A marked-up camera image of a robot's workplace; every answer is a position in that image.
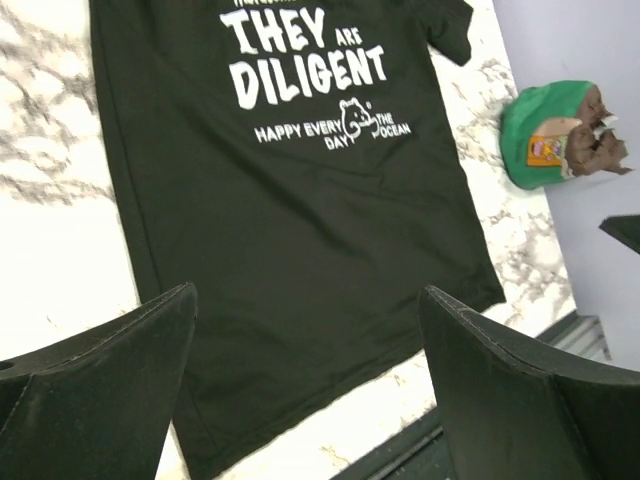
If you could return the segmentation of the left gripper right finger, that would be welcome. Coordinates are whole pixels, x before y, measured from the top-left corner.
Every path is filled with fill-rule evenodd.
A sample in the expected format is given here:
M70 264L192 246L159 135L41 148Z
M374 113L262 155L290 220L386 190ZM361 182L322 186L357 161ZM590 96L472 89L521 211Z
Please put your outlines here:
M636 479L639 374L419 295L431 381L459 479Z

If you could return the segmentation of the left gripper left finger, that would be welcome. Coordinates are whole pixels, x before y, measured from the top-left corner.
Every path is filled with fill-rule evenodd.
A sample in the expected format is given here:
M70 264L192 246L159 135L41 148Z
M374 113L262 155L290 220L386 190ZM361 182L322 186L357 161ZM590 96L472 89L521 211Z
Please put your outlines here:
M154 478L196 317L186 283L2 361L2 478Z

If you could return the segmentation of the black printed t-shirt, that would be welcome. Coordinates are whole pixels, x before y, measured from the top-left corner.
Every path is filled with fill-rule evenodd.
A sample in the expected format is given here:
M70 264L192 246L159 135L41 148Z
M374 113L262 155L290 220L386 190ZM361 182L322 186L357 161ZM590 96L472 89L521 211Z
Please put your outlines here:
M429 52L463 1L93 1L139 297L193 283L173 424L212 479L422 347L417 295L505 299Z

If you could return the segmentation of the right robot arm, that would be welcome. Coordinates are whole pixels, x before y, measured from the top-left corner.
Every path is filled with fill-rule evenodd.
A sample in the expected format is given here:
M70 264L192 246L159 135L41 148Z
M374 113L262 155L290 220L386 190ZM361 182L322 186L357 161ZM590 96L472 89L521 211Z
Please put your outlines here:
M640 253L639 214L607 217L599 228L635 253Z

